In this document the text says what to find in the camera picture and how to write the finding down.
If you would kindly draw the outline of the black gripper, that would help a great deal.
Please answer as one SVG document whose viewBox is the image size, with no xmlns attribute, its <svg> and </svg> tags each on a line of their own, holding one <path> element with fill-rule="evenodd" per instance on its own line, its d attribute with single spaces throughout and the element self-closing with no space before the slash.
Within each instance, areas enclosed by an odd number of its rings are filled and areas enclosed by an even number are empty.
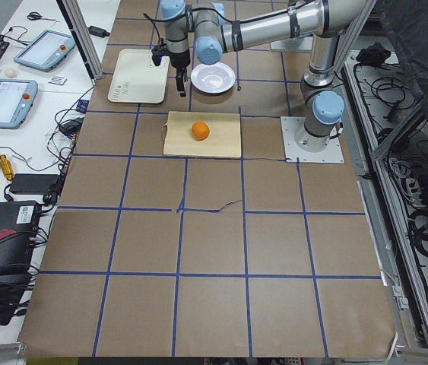
<svg viewBox="0 0 428 365">
<path fill-rule="evenodd" d="M 185 97 L 186 69 L 190 62 L 189 51 L 170 54 L 170 63 L 176 69 L 176 88 L 180 97 Z"/>
</svg>

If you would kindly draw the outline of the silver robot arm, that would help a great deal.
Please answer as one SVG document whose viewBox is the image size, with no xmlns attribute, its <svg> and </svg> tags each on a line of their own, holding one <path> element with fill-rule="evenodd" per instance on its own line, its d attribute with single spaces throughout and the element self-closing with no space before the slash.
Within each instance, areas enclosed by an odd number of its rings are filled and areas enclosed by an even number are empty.
<svg viewBox="0 0 428 365">
<path fill-rule="evenodd" d="M 335 87 L 346 31 L 367 1 L 162 1 L 157 58 L 169 58 L 176 89 L 195 113 L 238 113 L 252 141 L 281 146 L 282 116 L 306 114 L 310 93 Z M 221 61 L 232 87 L 208 93 L 194 68 Z"/>
</svg>

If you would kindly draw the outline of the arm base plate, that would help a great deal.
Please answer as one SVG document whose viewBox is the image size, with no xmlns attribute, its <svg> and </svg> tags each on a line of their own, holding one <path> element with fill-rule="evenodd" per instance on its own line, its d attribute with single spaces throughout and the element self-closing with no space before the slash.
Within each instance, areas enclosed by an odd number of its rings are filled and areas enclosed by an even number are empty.
<svg viewBox="0 0 428 365">
<path fill-rule="evenodd" d="M 273 52 L 311 53 L 312 41 L 312 35 L 301 38 L 277 40 L 270 43 L 270 50 Z"/>
<path fill-rule="evenodd" d="M 305 129 L 304 117 L 281 117 L 281 131 L 285 160 L 291 163 L 344 163 L 339 138 L 331 139 L 310 135 Z"/>
</svg>

